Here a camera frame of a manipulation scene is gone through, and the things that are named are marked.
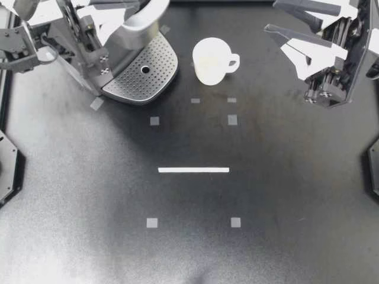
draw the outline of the white tape strip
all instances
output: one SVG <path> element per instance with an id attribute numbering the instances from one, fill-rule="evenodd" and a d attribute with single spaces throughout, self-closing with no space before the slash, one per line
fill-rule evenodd
<path id="1" fill-rule="evenodd" d="M 159 173 L 229 173 L 228 167 L 159 167 Z"/>

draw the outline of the perforated metal grate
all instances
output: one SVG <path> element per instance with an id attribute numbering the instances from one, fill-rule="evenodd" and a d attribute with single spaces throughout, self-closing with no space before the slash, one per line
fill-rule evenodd
<path id="1" fill-rule="evenodd" d="M 146 104 L 161 93 L 177 69 L 178 58 L 159 33 L 122 73 L 103 87 L 103 91 L 120 101 Z"/>

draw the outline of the black table surface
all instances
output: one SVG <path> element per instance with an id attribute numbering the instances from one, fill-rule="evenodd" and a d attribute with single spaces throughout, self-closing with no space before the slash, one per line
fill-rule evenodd
<path id="1" fill-rule="evenodd" d="M 22 191 L 0 209 L 0 283 L 377 284 L 365 155 L 379 135 L 375 85 L 333 110 L 304 103 L 267 23 L 308 33 L 264 4 L 171 6 L 161 24 L 180 71 L 144 107 L 104 98 L 94 111 L 58 63 L 16 75 L 7 135 L 27 162 Z M 241 66 L 208 87 L 191 52 L 211 36 Z M 181 166 L 230 173 L 157 170 Z"/>

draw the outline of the white mug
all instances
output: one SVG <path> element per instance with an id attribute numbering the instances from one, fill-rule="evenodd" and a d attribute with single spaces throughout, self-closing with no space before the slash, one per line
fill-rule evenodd
<path id="1" fill-rule="evenodd" d="M 215 37 L 199 41 L 192 58 L 197 78 L 208 86 L 220 83 L 226 73 L 234 73 L 240 64 L 239 55 L 233 54 L 225 41 Z"/>

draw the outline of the mug handle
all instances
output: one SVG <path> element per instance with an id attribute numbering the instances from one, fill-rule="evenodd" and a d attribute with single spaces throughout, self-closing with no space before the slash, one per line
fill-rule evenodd
<path id="1" fill-rule="evenodd" d="M 234 73 L 239 68 L 239 55 L 238 54 L 232 54 L 230 56 L 230 62 L 234 61 L 235 63 L 231 66 L 228 66 L 226 73 Z"/>

